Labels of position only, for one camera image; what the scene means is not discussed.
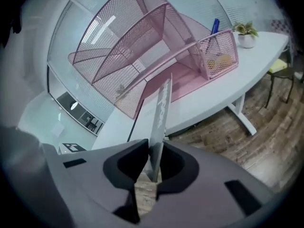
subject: white table leg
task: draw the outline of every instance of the white table leg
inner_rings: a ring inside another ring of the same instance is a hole
[[[232,103],[228,105],[229,109],[239,118],[239,120],[245,125],[251,135],[257,133],[255,127],[251,124],[251,122],[242,114],[242,109],[244,105],[245,94],[242,95],[239,99],[236,100],[236,105]]]

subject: black slot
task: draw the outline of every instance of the black slot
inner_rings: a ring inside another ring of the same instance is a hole
[[[226,188],[243,210],[249,216],[262,207],[261,203],[248,191],[248,189],[238,180],[225,182]]]
[[[83,163],[86,163],[86,161],[84,159],[77,159],[77,160],[73,160],[73,161],[64,162],[63,164],[66,168],[70,168],[70,167],[80,165]]]

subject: chair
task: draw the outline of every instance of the chair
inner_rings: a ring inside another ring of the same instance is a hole
[[[267,72],[267,74],[269,74],[271,76],[271,86],[270,86],[270,91],[269,91],[269,95],[268,95],[268,99],[267,99],[267,103],[266,103],[266,106],[265,108],[268,107],[268,104],[269,104],[269,101],[270,101],[270,98],[271,98],[271,94],[272,94],[272,90],[273,90],[273,87],[274,87],[274,83],[275,83],[275,78],[288,78],[291,80],[291,87],[290,87],[290,90],[289,90],[289,93],[288,93],[288,97],[286,99],[286,104],[288,103],[289,101],[289,97],[290,97],[290,94],[291,94],[291,91],[294,87],[294,69],[292,67],[293,65],[293,56],[292,56],[292,53],[291,53],[291,49],[290,49],[290,45],[287,45],[286,48],[283,50],[282,54],[283,55],[284,53],[286,53],[286,60],[287,60],[287,68],[283,69],[283,70],[280,70],[278,72],[275,72],[275,73],[270,73],[269,71]]]

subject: pink metal mesh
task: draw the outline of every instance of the pink metal mesh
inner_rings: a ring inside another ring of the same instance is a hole
[[[162,74],[172,72],[178,98],[236,66],[231,31],[209,35],[167,0],[109,0],[68,59],[99,93],[134,118],[147,76],[157,75],[151,90]]]
[[[238,64],[238,54],[231,30],[224,30],[200,40],[209,77],[223,74]]]

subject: wooden floor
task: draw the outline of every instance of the wooden floor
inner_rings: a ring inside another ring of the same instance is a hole
[[[270,76],[265,75],[246,93],[243,113],[257,129],[254,136],[225,108],[171,140],[221,154],[274,192],[281,191],[292,183],[304,160],[304,94],[303,85],[295,82],[286,104],[291,81],[276,78],[265,109],[270,83]],[[151,210],[155,190],[156,185],[141,175],[136,183],[140,215]]]

